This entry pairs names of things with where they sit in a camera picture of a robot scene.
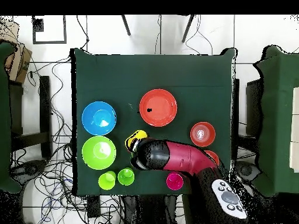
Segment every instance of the pink cup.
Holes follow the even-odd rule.
[[[172,171],[167,176],[166,184],[169,189],[176,191],[182,188],[184,180],[178,172]]]

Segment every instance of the lime green cup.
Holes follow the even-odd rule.
[[[103,190],[111,190],[115,186],[116,174],[114,171],[107,171],[99,177],[99,186]]]
[[[119,180],[120,184],[124,186],[129,186],[134,182],[135,175],[131,168],[126,167],[125,169],[119,172],[119,174],[117,175],[117,179]]]
[[[109,167],[115,160],[114,143],[105,136],[93,136],[82,147],[84,162],[92,169],[102,170]]]

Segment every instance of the red cup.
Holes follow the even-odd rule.
[[[205,153],[207,153],[209,156],[211,156],[211,158],[213,158],[213,160],[216,162],[216,165],[219,166],[220,161],[219,161],[219,157],[216,153],[214,153],[213,151],[210,151],[210,150],[205,150]]]
[[[180,190],[184,184],[184,179],[178,172],[172,171],[167,176],[166,184],[171,190]]]
[[[199,147],[209,146],[215,140],[215,129],[208,122],[196,123],[190,132],[192,142]]]

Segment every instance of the blue bowl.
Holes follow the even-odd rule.
[[[116,124],[115,110],[106,102],[95,101],[85,107],[82,124],[88,133],[104,136],[112,131]]]

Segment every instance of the remote control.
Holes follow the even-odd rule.
[[[213,181],[212,189],[225,213],[239,219],[247,218],[239,197],[232,192],[226,181],[220,179]]]

